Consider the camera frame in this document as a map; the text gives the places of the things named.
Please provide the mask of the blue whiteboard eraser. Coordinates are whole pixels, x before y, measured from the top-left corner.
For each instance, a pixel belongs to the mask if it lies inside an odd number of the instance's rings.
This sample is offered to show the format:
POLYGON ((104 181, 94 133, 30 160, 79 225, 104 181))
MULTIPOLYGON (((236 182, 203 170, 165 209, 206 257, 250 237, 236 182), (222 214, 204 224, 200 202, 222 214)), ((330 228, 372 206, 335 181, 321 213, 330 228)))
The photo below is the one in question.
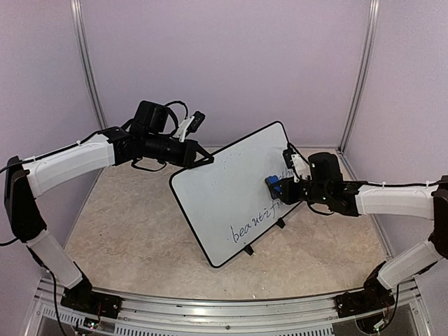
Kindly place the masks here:
POLYGON ((265 183, 268 187, 269 193, 272 199, 279 199, 282 195, 281 183, 277 175, 268 176, 265 179, 265 183))

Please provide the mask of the white whiteboard black frame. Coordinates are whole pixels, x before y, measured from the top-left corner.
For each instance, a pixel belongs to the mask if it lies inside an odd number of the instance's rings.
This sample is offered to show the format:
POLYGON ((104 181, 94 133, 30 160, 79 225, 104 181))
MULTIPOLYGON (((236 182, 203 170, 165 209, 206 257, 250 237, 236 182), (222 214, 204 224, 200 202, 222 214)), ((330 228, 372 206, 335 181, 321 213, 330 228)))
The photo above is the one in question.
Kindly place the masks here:
POLYGON ((287 144, 283 124, 274 121, 214 152, 213 163, 171 175, 171 191, 211 267, 251 251, 296 208, 273 199, 265 182, 293 176, 282 155, 287 144))

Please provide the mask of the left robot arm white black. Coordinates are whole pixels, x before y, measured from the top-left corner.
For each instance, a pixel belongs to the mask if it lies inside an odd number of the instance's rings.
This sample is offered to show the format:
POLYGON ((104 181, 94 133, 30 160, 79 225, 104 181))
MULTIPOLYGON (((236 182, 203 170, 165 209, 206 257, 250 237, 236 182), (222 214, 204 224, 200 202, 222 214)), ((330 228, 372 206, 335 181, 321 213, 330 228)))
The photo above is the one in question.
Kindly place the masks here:
POLYGON ((35 259, 65 289, 65 297, 85 312, 98 304, 92 284, 49 233, 36 199, 54 187, 112 166, 130 163, 135 169, 144 158, 162 166, 192 169, 211 164, 213 156, 188 135, 206 116, 196 111, 178 119, 173 103, 141 101, 133 118, 121 127, 93 132, 85 139, 52 152, 21 160, 15 156, 5 173, 4 206, 15 241, 25 244, 35 259))

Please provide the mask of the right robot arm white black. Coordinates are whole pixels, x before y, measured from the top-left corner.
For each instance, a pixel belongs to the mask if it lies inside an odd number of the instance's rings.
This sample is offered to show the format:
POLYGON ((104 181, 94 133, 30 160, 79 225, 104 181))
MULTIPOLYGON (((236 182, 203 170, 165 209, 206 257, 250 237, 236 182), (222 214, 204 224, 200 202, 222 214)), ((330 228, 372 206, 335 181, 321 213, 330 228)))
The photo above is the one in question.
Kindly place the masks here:
POLYGON ((407 249, 376 267, 363 284, 358 305, 372 311, 401 281, 431 268, 447 257, 447 177, 425 183, 387 184, 345 181, 337 157, 320 152, 303 159, 283 152, 293 176, 269 176, 265 182, 273 199, 292 205, 305 202, 322 204, 328 213, 397 215, 427 219, 433 231, 426 241, 407 249))

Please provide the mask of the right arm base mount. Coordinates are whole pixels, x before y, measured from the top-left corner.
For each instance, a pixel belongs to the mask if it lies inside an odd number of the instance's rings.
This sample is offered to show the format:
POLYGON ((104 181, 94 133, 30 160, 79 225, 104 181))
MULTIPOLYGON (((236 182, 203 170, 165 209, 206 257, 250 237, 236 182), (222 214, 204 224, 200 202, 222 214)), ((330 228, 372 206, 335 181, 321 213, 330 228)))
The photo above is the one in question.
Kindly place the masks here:
POLYGON ((391 307, 396 303, 392 290, 385 289, 377 279, 379 269, 383 265, 383 263, 380 264, 369 274, 361 290, 335 296, 334 301, 339 318, 373 312, 391 307))

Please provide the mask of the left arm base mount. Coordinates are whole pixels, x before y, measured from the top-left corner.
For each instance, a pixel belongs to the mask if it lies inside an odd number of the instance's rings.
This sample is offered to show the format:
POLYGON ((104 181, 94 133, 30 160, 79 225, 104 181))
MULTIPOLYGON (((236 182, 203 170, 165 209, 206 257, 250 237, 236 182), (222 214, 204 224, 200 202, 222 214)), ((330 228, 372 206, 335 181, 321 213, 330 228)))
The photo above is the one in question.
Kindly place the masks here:
POLYGON ((61 305, 97 317, 117 319, 122 298, 117 295, 94 291, 90 281, 83 278, 73 288, 64 289, 61 305))

